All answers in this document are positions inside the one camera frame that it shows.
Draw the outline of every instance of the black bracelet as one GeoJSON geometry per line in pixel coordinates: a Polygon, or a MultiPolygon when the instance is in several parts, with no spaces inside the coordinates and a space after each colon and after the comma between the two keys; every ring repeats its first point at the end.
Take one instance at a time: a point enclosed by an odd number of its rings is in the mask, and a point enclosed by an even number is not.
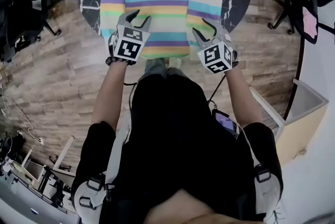
{"type": "Polygon", "coordinates": [[[128,63],[128,65],[134,65],[136,63],[136,61],[133,61],[133,60],[128,60],[128,59],[122,59],[122,58],[116,58],[116,57],[108,57],[106,59],[106,64],[108,66],[110,66],[113,62],[117,62],[117,61],[120,61],[120,62],[124,62],[126,61],[128,63]]]}

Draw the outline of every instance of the wooden floor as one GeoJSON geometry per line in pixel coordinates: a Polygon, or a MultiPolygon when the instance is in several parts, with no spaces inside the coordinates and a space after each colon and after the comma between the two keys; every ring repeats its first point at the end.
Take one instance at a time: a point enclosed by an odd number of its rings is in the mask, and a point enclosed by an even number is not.
{"type": "MultiPolygon", "coordinates": [[[[292,89],[298,53],[299,35],[287,34],[288,23],[277,30],[269,30],[267,23],[281,12],[272,0],[251,0],[242,22],[231,33],[240,53],[240,67],[250,85],[283,115],[292,89]]],[[[22,108],[32,122],[36,133],[44,139],[44,146],[26,135],[24,150],[33,147],[32,157],[51,165],[48,156],[59,155],[69,136],[75,140],[64,159],[75,171],[80,158],[93,110],[94,101],[107,71],[104,64],[107,51],[103,39],[87,24],[77,8],[76,0],[66,0],[53,13],[54,28],[62,34],[51,36],[47,31],[42,40],[19,52],[12,63],[4,64],[4,93],[22,108]]],[[[140,60],[129,67],[126,82],[135,82],[144,70],[140,60]]],[[[210,97],[222,75],[205,71],[200,63],[183,59],[182,70],[197,82],[210,97]]],[[[128,109],[131,87],[126,86],[122,113],[128,109]]],[[[220,110],[232,115],[227,82],[217,92],[215,102],[220,110]]],[[[19,111],[9,99],[7,106],[19,111]]],[[[15,132],[21,128],[27,133],[29,123],[17,111],[10,109],[7,117],[0,116],[0,132],[15,132]]],[[[273,122],[265,119],[274,127],[273,122]]]]}

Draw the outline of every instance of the strap buckle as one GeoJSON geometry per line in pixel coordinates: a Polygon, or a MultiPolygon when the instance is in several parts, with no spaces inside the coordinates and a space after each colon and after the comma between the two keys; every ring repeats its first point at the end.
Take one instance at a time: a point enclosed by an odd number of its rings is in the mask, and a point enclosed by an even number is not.
{"type": "Polygon", "coordinates": [[[86,185],[90,189],[99,192],[102,189],[102,187],[104,186],[104,183],[105,183],[105,175],[100,174],[98,176],[90,177],[90,179],[87,181],[86,185]]]}
{"type": "Polygon", "coordinates": [[[111,197],[114,192],[115,186],[112,183],[105,184],[105,191],[106,191],[106,200],[111,202],[111,197]]]}
{"type": "Polygon", "coordinates": [[[271,178],[270,170],[263,164],[258,164],[255,166],[256,178],[259,183],[268,181],[271,178]]]}
{"type": "Polygon", "coordinates": [[[80,197],[79,198],[79,205],[82,207],[90,208],[92,210],[96,209],[96,206],[93,207],[91,199],[89,197],[80,197]]]}

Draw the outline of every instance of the person's left arm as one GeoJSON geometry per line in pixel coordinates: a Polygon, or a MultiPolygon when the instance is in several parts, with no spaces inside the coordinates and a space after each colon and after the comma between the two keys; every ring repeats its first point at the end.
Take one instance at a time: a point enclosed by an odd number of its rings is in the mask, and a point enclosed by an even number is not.
{"type": "Polygon", "coordinates": [[[126,61],[117,61],[110,65],[95,101],[92,124],[105,121],[116,131],[121,112],[127,64],[126,61]]]}

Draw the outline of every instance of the person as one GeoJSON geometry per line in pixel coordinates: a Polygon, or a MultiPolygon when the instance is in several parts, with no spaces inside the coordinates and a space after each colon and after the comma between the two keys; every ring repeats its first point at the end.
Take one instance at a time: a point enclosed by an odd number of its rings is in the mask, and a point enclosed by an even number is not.
{"type": "MultiPolygon", "coordinates": [[[[92,125],[72,185],[107,169],[121,111],[127,62],[110,64],[97,95],[92,125]]],[[[226,72],[234,115],[257,159],[280,182],[274,136],[262,124],[239,66],[226,72]]],[[[148,60],[131,106],[131,134],[122,148],[112,202],[99,223],[240,223],[255,213],[253,161],[244,136],[237,139],[211,115],[202,88],[164,59],[148,60]]]]}

